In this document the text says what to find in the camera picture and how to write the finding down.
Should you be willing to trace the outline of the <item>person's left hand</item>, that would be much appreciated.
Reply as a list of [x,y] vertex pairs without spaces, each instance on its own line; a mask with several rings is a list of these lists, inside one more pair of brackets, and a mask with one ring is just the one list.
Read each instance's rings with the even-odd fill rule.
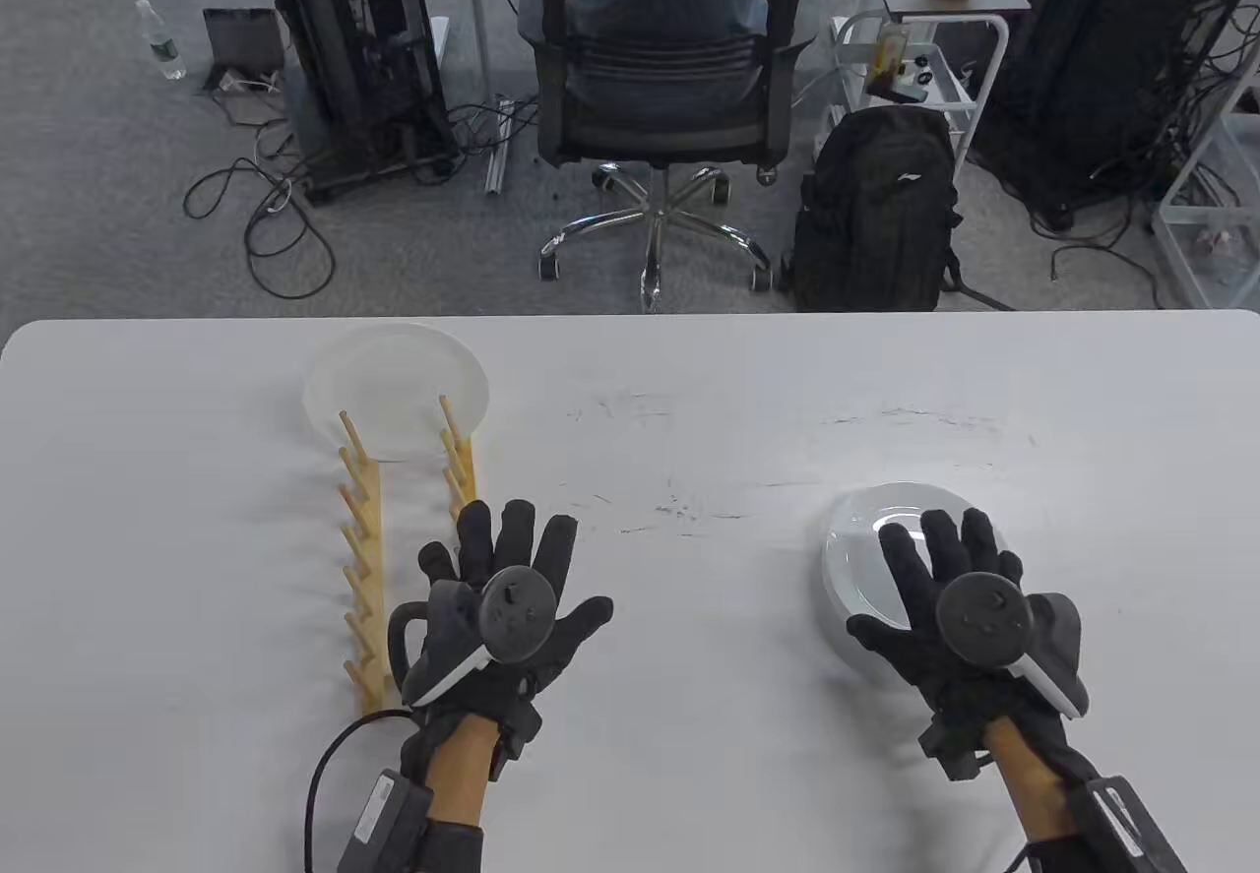
[[[454,738],[469,717],[490,721],[495,728],[488,779],[499,779],[504,766],[522,755],[541,729],[536,697],[571,665],[580,646],[611,621],[615,603],[593,595],[554,621],[544,641],[530,655],[486,666],[472,666],[446,690],[438,684],[485,640],[478,613],[491,581],[524,568],[564,593],[580,523],[553,515],[536,532],[536,505],[522,499],[505,504],[499,530],[491,530],[489,506],[475,500],[456,519],[459,553],[442,540],[428,540],[417,556],[428,579],[425,601],[398,603],[387,625],[391,674],[402,703],[412,710],[413,738],[402,747],[399,770],[415,784],[425,782],[428,766],[442,743]],[[428,694],[436,694],[428,700]]]

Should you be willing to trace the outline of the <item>person's right hand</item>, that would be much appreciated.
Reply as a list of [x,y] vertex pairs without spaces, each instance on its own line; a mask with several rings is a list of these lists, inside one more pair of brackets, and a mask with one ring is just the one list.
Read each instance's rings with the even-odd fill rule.
[[1008,718],[1036,756],[1071,786],[1099,777],[1067,741],[1065,721],[1090,705],[1080,675],[1084,621],[1058,592],[1027,593],[1021,558],[995,545],[985,511],[961,522],[945,510],[919,518],[927,556],[902,524],[877,534],[908,626],[872,615],[848,619],[850,637],[916,688],[931,710],[919,747],[948,779],[976,779],[994,760],[987,739]]

